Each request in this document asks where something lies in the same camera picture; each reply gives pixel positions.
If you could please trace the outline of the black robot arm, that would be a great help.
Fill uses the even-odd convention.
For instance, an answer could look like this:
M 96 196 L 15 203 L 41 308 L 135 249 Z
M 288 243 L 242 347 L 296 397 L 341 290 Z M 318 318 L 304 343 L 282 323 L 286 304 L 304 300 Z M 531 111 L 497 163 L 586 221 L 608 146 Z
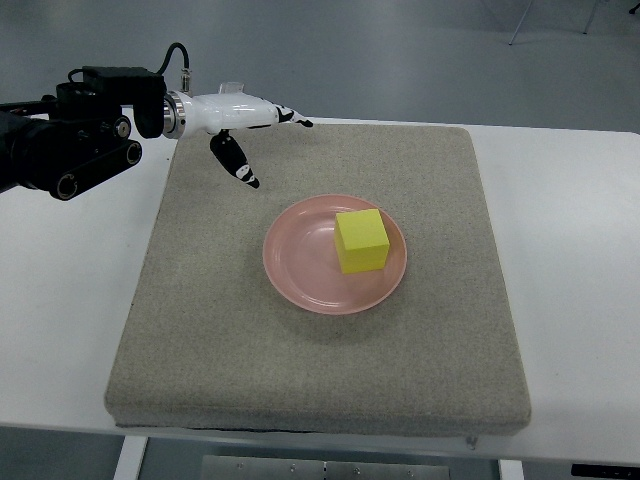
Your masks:
M 132 139 L 174 135 L 183 126 L 164 74 L 172 43 L 157 71 L 84 66 L 70 71 L 53 95 L 1 106 L 1 189 L 40 190 L 72 199 L 137 165 Z

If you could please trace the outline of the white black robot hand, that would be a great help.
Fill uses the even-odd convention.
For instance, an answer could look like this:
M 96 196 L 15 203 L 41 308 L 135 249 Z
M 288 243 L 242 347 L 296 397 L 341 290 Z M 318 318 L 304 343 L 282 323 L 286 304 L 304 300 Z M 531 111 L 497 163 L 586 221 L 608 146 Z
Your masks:
M 268 128 L 281 123 L 311 128 L 313 122 L 292 108 L 246 93 L 190 97 L 170 91 L 164 100 L 163 135 L 182 139 L 199 132 L 210 135 L 209 147 L 227 173 L 257 189 L 260 182 L 247 157 L 231 136 L 234 130 Z

